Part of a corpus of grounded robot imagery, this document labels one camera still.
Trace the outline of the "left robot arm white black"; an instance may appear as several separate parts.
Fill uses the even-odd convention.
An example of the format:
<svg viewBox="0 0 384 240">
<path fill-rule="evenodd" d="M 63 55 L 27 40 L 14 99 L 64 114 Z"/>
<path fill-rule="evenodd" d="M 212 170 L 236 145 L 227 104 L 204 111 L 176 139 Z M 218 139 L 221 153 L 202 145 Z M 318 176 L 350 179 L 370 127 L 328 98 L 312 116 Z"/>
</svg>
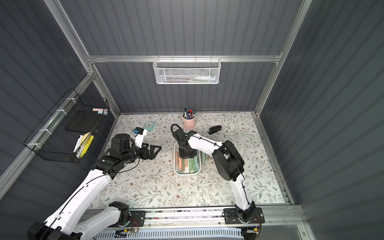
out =
<svg viewBox="0 0 384 240">
<path fill-rule="evenodd" d="M 118 134 L 112 139 L 111 148 L 99 158 L 97 165 L 89 171 L 84 181 L 71 196 L 42 223 L 35 222 L 27 231 L 30 240 L 92 240 L 109 226 L 136 227 L 129 206 L 118 201 L 83 223 L 79 220 L 93 199 L 124 167 L 140 160 L 153 160 L 161 146 L 143 142 L 145 134 Z"/>
</svg>

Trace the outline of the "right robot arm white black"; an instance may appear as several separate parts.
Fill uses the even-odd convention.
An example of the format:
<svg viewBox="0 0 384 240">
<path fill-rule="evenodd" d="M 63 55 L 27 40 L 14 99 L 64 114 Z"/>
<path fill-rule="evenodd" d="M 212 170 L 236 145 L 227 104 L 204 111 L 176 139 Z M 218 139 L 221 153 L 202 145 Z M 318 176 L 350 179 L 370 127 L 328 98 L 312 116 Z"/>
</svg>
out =
<svg viewBox="0 0 384 240">
<path fill-rule="evenodd" d="M 171 125 L 171 133 L 178 143 L 181 159 L 191 159 L 198 152 L 213 158 L 219 175 L 231 186 L 240 222 L 249 223 L 252 220 L 257 220 L 259 224 L 265 222 L 261 211 L 248 193 L 244 176 L 245 162 L 231 141 L 216 142 L 195 131 L 185 133 L 177 124 Z"/>
</svg>

